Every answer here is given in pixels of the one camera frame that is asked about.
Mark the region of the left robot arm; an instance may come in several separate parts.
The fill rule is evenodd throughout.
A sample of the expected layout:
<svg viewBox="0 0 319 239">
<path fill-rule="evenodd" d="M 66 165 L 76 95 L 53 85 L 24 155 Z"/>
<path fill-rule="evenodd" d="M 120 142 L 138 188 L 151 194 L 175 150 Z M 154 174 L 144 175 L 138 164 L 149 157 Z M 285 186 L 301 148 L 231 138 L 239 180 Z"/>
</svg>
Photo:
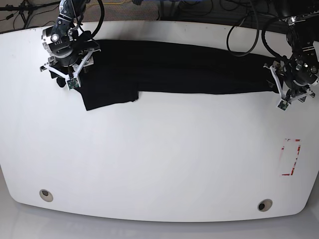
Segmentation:
<svg viewBox="0 0 319 239">
<path fill-rule="evenodd" d="M 314 47 L 315 30 L 311 26 L 311 18 L 319 13 L 317 0 L 270 0 L 275 15 L 263 26 L 256 21 L 256 36 L 252 47 L 247 52 L 229 53 L 236 57 L 243 57 L 252 52 L 258 39 L 266 50 L 275 57 L 272 65 L 265 65 L 269 69 L 280 94 L 278 108 L 286 110 L 294 101 L 304 102 L 308 96 L 314 98 L 311 89 L 319 83 L 319 60 Z M 273 50 L 266 41 L 266 31 L 275 22 L 287 24 L 286 40 L 292 49 L 290 57 L 282 56 Z"/>
</svg>

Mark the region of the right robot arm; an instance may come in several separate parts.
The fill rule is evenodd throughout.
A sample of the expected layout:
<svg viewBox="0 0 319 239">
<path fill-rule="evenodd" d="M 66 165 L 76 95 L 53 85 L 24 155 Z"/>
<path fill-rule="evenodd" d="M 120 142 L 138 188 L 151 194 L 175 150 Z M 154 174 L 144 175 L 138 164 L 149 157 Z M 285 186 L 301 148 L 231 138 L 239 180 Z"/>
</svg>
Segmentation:
<svg viewBox="0 0 319 239">
<path fill-rule="evenodd" d="M 48 70 L 60 87 L 66 86 L 69 90 L 81 87 L 80 73 L 94 64 L 93 53 L 101 50 L 94 37 L 105 17 L 104 4 L 98 1 L 101 15 L 98 25 L 91 32 L 82 28 L 88 3 L 88 0 L 62 0 L 56 23 L 42 32 L 42 45 L 49 58 L 40 71 Z"/>
</svg>

